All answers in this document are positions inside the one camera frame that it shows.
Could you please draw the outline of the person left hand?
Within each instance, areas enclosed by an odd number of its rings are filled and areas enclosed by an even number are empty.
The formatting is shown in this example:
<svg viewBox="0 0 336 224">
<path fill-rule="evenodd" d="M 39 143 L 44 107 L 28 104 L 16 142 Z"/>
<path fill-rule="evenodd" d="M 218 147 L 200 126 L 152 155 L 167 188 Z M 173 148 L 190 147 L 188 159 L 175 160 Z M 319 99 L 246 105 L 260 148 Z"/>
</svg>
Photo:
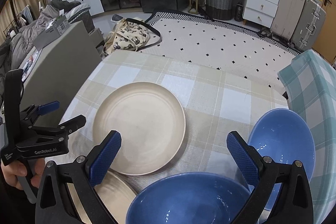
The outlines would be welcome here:
<svg viewBox="0 0 336 224">
<path fill-rule="evenodd" d="M 38 159 L 34 165 L 35 175 L 31 179 L 31 185 L 35 188 L 39 188 L 41 183 L 42 174 L 45 168 L 45 159 Z M 5 166 L 1 163 L 1 170 L 5 181 L 10 185 L 19 190 L 22 190 L 22 186 L 18 181 L 18 177 L 26 177 L 27 169 L 19 161 L 13 161 L 11 164 Z"/>
</svg>

